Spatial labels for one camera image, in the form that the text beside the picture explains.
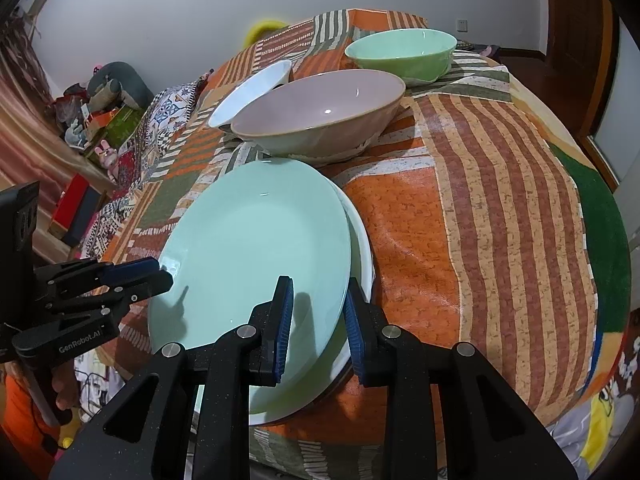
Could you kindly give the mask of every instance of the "pink bunny toy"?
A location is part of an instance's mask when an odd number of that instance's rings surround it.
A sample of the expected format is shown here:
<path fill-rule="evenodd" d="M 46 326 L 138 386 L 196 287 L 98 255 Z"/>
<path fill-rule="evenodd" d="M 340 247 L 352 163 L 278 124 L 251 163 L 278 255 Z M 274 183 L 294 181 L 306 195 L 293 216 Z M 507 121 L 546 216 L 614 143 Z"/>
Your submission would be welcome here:
<path fill-rule="evenodd" d="M 112 148 L 107 140 L 103 139 L 100 146 L 94 148 L 94 152 L 98 155 L 100 165 L 107 170 L 109 178 L 114 182 L 118 181 L 118 152 Z"/>

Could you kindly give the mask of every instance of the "pink bowl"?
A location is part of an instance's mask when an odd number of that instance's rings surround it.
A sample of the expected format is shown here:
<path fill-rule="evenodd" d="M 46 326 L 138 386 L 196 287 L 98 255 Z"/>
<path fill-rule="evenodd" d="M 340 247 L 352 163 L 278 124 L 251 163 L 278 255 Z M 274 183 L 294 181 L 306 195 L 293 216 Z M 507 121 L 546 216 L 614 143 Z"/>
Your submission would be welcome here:
<path fill-rule="evenodd" d="M 402 79 L 378 70 L 318 74 L 259 97 L 235 116 L 231 129 L 270 155 L 338 162 L 378 138 L 404 90 Z"/>

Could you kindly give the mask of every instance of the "orange shirt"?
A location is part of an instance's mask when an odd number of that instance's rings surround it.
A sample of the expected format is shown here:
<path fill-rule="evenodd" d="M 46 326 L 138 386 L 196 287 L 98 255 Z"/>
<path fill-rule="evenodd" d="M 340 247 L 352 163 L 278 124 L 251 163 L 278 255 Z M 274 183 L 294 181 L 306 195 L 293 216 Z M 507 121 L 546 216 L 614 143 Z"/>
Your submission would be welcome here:
<path fill-rule="evenodd" d="M 7 376 L 5 387 L 6 407 L 2 429 L 24 463 L 38 478 L 47 480 L 54 458 L 42 448 L 42 433 L 49 434 L 57 442 L 60 428 L 47 426 L 36 406 L 31 411 L 31 396 L 14 378 Z"/>

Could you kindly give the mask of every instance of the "bowl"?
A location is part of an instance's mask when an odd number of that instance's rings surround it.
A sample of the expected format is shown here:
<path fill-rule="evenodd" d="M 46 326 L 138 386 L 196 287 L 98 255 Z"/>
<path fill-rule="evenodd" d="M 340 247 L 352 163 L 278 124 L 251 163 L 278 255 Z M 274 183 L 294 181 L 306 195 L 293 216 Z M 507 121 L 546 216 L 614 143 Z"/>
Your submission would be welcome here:
<path fill-rule="evenodd" d="M 293 63 L 289 59 L 277 61 L 238 85 L 212 113 L 209 118 L 209 126 L 217 128 L 223 124 L 229 124 L 236 114 L 250 102 L 255 101 L 269 90 L 273 90 L 276 86 L 289 82 L 292 66 Z"/>
<path fill-rule="evenodd" d="M 405 84 L 377 70 L 338 70 L 298 79 L 257 98 L 231 130 L 273 156 L 313 165 L 363 152 L 394 118 Z"/>
<path fill-rule="evenodd" d="M 458 40 L 432 28 L 398 28 L 365 36 L 345 54 L 361 68 L 385 70 L 408 86 L 433 83 L 451 67 Z"/>

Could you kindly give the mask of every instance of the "metal screw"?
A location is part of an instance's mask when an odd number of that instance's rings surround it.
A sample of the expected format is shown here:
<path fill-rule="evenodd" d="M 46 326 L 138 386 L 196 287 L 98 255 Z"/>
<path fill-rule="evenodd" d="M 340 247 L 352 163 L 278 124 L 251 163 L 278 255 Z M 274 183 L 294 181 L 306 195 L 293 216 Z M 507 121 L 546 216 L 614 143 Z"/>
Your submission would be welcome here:
<path fill-rule="evenodd" d="M 388 339 L 395 339 L 400 337 L 402 329 L 399 326 L 387 325 L 382 329 L 382 335 Z"/>
<path fill-rule="evenodd" d="M 253 326 L 253 325 L 242 325 L 240 328 L 238 328 L 238 330 L 236 330 L 236 333 L 242 339 L 247 339 L 248 337 L 253 337 L 256 332 L 257 332 L 257 330 L 255 329 L 255 326 Z"/>
<path fill-rule="evenodd" d="M 460 355 L 463 355 L 464 357 L 471 357 L 476 353 L 476 348 L 471 343 L 466 342 L 460 343 L 458 346 L 456 346 L 456 350 Z"/>
<path fill-rule="evenodd" d="M 180 345 L 178 343 L 167 343 L 162 347 L 162 355 L 164 357 L 174 357 L 180 353 Z"/>

